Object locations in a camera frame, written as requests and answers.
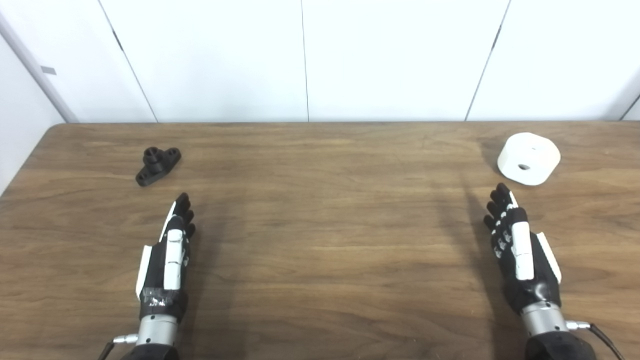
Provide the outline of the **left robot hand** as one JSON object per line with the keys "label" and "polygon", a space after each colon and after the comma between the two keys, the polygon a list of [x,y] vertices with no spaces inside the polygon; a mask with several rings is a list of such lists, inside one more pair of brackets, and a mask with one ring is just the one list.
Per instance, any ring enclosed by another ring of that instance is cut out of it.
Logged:
{"label": "left robot hand", "polygon": [[189,195],[181,193],[167,212],[158,241],[142,248],[135,281],[140,319],[166,315],[182,322],[189,305],[186,274],[194,216]]}

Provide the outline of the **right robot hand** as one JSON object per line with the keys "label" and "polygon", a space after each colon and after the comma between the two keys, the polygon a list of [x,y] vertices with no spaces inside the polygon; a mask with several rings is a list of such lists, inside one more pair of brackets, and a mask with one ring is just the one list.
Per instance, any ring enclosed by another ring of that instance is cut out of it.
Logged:
{"label": "right robot hand", "polygon": [[526,210],[505,183],[498,183],[491,191],[486,209],[483,222],[509,307],[520,314],[536,303],[562,306],[562,273],[553,251],[542,233],[531,231]]}

